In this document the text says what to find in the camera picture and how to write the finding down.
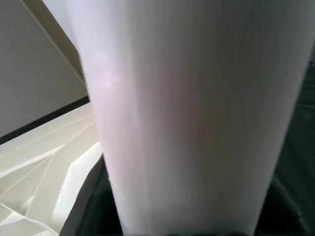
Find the white cylindrical object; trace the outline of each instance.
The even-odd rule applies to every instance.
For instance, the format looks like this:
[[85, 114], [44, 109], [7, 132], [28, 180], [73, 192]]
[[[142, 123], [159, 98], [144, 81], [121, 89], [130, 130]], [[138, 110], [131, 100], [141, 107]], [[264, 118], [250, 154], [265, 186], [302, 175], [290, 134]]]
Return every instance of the white cylindrical object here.
[[69, 0], [123, 232], [252, 235], [312, 0]]

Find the dark fabric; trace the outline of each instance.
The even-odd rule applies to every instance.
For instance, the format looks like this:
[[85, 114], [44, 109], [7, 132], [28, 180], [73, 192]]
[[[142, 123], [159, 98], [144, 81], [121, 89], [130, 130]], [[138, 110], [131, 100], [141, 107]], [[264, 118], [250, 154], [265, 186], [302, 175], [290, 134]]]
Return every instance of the dark fabric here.
[[104, 158], [89, 172], [60, 236], [121, 235]]
[[315, 67], [307, 70], [256, 233], [315, 233]]

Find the white staircase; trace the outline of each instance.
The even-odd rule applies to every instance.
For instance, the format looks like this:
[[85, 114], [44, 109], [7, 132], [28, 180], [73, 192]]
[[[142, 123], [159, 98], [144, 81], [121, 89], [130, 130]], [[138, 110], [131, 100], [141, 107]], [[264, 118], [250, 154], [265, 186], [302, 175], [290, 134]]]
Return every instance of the white staircase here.
[[0, 146], [0, 236], [59, 234], [100, 158], [90, 104]]

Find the white tube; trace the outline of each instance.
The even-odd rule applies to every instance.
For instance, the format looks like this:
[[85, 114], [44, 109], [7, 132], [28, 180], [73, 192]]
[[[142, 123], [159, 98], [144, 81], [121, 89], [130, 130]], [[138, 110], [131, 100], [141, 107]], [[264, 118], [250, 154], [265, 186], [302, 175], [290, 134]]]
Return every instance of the white tube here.
[[315, 1], [69, 0], [127, 235], [252, 235]]

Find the white cylinder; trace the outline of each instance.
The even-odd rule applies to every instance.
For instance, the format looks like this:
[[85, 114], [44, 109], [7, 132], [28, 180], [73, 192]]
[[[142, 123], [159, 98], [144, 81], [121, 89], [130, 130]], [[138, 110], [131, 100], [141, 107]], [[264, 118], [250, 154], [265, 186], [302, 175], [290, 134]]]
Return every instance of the white cylinder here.
[[252, 235], [313, 0], [69, 0], [123, 232]]

